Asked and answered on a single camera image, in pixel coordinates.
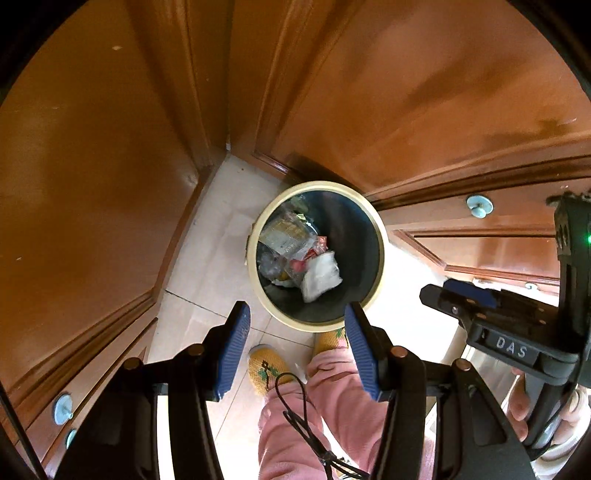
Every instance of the tiled floor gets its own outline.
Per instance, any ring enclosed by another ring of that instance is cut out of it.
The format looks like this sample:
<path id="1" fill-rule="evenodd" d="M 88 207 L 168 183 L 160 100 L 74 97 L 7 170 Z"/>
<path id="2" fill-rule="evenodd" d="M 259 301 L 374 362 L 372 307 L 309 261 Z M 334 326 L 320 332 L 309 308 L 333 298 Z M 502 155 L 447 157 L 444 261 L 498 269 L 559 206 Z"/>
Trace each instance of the tiled floor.
<path id="1" fill-rule="evenodd" d="M 246 300 L 252 320 L 245 354 L 254 345 L 269 343 L 303 370 L 311 357 L 312 334 L 271 318 L 251 289 L 244 264 L 251 225 L 283 188 L 280 181 L 236 157 L 229 157 L 221 165 L 171 275 L 148 361 L 171 358 L 184 347 L 202 341 L 212 326 L 225 321 L 236 300 Z M 456 330 L 456 322 L 421 305 L 418 292 L 427 283 L 441 283 L 443 279 L 391 245 L 387 253 L 384 288 L 368 309 L 369 320 L 385 328 L 394 343 L 405 345 L 425 360 L 439 361 Z M 256 479 L 258 474 L 261 399 L 246 376 L 245 354 L 232 389 L 221 402 L 208 405 L 217 454 L 227 480 Z M 164 421 L 165 408 L 159 415 Z M 167 443 L 166 430 L 159 428 L 158 435 L 160 449 Z M 160 463 L 161 478 L 174 478 L 170 458 L 162 457 Z"/>

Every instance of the white plastic bag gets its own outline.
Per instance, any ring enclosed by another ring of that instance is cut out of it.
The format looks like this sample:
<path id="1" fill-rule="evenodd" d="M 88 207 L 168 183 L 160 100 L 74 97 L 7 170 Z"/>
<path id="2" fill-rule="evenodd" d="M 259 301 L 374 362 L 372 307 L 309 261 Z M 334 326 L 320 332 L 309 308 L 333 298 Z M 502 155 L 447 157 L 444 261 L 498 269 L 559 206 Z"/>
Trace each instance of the white plastic bag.
<path id="1" fill-rule="evenodd" d="M 301 294 L 306 303 L 315 301 L 324 292 L 335 288 L 343 281 L 333 251 L 310 258 L 307 266 L 308 270 L 301 283 Z"/>

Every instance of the person's hand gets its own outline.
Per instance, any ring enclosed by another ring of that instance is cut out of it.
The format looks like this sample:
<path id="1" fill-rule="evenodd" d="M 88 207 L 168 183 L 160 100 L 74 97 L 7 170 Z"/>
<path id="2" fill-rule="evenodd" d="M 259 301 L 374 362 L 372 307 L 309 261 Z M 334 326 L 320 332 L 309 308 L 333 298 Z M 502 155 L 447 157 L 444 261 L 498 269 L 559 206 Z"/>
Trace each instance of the person's hand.
<path id="1" fill-rule="evenodd" d="M 531 402 L 527 393 L 525 393 L 524 373 L 516 368 L 513 368 L 512 371 L 515 375 L 519 375 L 519 378 L 509 396 L 507 418 L 513 426 L 519 441 L 523 442 L 527 437 L 525 417 L 530 411 Z M 552 445 L 560 445 L 571 437 L 579 421 L 582 418 L 588 418 L 588 415 L 585 415 L 587 413 L 585 410 L 589 410 L 589 400 L 586 397 L 580 398 L 580 392 L 577 389 L 560 412 L 562 421 L 552 438 Z"/>

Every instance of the trash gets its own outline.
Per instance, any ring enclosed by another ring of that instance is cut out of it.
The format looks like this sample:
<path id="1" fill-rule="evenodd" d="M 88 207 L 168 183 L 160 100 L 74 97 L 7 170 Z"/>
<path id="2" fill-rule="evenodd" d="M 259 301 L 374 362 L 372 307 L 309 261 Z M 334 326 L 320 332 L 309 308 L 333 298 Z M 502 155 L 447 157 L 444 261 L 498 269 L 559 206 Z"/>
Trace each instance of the trash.
<path id="1" fill-rule="evenodd" d="M 318 261 L 328 253 L 328 239 L 318 235 L 314 224 L 298 211 L 307 211 L 303 201 L 286 202 L 281 208 L 259 236 L 264 247 L 257 251 L 258 270 L 277 287 L 299 287 L 309 303 L 342 282 L 335 253 Z"/>
<path id="2" fill-rule="evenodd" d="M 258 269 L 267 280 L 275 280 L 285 271 L 285 259 L 268 249 L 261 252 Z"/>
<path id="3" fill-rule="evenodd" d="M 327 251 L 318 257 L 311 258 L 308 260 L 307 271 L 301 283 L 304 302 L 315 301 L 324 292 L 335 288 L 342 281 L 333 251 Z"/>
<path id="4" fill-rule="evenodd" d="M 259 242 L 268 246 L 288 261 L 302 260 L 314 245 L 316 232 L 292 211 L 285 211 L 261 232 Z"/>

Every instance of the wooden wall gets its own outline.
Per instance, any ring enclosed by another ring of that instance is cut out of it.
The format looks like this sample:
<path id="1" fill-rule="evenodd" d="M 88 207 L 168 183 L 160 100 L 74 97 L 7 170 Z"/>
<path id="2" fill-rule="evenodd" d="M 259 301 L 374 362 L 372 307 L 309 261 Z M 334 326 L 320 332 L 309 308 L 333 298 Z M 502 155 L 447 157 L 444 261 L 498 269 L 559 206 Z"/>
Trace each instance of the wooden wall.
<path id="1" fill-rule="evenodd" d="M 71 393 L 80 423 L 121 355 L 150 345 L 138 335 L 225 156 L 231 13 L 91 0 L 0 106 L 0 380 L 46 464 L 73 424 L 39 428 L 54 399 Z"/>

